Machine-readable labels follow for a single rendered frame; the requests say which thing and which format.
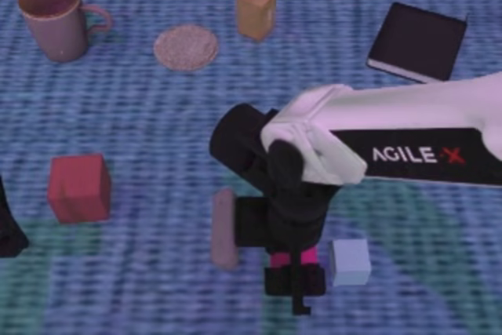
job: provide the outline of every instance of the book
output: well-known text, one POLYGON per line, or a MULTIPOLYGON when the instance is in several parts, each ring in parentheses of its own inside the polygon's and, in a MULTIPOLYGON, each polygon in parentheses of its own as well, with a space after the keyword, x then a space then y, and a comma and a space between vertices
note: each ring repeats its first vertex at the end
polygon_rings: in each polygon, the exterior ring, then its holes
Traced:
POLYGON ((466 20, 395 2, 366 63, 416 82, 447 81, 466 29, 466 20))

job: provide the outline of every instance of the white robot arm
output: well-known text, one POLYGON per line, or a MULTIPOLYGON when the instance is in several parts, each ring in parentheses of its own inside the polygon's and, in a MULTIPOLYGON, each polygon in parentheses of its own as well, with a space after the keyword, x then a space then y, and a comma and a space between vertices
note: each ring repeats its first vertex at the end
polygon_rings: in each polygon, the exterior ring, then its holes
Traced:
POLYGON ((304 157, 303 181, 364 177, 502 185, 502 72, 468 80, 302 92, 262 129, 304 157))

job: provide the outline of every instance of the red cube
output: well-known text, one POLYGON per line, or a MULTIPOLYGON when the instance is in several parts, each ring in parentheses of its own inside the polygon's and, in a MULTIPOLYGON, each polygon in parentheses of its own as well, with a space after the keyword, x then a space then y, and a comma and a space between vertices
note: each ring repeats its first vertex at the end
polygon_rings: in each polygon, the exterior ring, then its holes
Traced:
POLYGON ((103 155, 52 159, 47 200, 60 223, 108 219, 110 196, 111 178, 103 155))

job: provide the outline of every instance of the checkered tablecloth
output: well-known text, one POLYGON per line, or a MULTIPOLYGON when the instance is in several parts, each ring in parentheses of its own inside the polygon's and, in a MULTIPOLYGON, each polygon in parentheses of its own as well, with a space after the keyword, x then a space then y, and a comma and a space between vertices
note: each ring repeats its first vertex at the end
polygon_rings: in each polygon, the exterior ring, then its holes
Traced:
MULTIPOLYGON (((501 190, 370 180, 342 190, 321 258, 330 239, 365 237, 373 273, 311 300, 310 318, 264 296, 259 250, 236 272, 209 263, 212 193, 249 190, 209 157, 219 117, 321 84, 408 85, 365 66, 393 0, 278 0, 261 44, 236 33, 234 0, 86 1, 115 28, 61 65, 38 50, 15 1, 0 0, 0 173, 32 243, 0 260, 1 335, 502 334, 501 190), (173 73, 152 46, 185 23, 214 31, 220 53, 173 73), (87 152, 107 159, 111 219, 59 225, 45 199, 50 159, 87 152)), ((401 1, 469 15, 454 78, 502 71, 502 0, 401 1)))

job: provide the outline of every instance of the pink mug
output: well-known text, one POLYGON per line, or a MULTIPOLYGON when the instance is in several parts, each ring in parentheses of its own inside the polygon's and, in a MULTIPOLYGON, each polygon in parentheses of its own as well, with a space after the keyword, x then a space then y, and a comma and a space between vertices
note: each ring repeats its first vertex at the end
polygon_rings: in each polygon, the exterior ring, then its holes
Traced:
POLYGON ((113 20, 108 11, 82 0, 18 0, 28 29, 44 54, 64 63, 83 56, 89 47, 89 35, 109 31, 113 20), (87 27, 85 12, 97 13, 104 24, 87 27))

